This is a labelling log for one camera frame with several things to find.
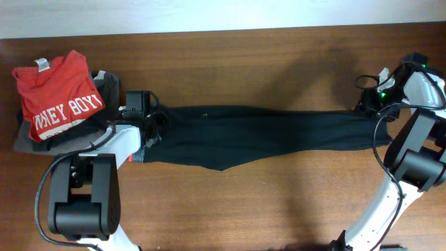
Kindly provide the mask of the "black leggings red waistband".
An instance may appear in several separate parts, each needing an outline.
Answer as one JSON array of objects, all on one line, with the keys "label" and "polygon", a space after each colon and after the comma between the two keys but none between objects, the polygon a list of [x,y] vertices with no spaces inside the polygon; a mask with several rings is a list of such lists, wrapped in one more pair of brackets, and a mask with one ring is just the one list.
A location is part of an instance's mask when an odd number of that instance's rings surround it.
[{"label": "black leggings red waistband", "polygon": [[160,138],[133,162],[167,162],[224,171],[298,151],[359,151],[386,146],[384,123],[348,111],[299,112],[246,106],[160,107]]}]

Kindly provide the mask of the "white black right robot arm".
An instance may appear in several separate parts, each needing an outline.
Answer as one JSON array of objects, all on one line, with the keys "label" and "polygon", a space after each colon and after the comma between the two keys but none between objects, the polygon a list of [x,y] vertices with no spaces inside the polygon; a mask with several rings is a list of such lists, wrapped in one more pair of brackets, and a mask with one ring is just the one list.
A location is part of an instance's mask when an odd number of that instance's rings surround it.
[{"label": "white black right robot arm", "polygon": [[329,244],[329,250],[382,250],[403,212],[445,182],[445,81],[417,64],[388,79],[393,88],[402,88],[402,98],[379,110],[377,122],[402,109],[412,115],[385,157],[377,159],[385,174],[374,198],[361,217]]}]

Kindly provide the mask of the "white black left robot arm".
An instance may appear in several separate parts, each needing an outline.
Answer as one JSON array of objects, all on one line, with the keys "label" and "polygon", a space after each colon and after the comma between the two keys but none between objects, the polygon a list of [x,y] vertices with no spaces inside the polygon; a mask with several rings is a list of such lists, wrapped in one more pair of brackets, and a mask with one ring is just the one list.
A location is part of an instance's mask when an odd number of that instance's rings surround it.
[{"label": "white black left robot arm", "polygon": [[59,245],[88,250],[139,250],[121,220],[119,167],[161,141],[169,124],[162,112],[124,112],[84,149],[58,155],[49,179],[47,225]]}]

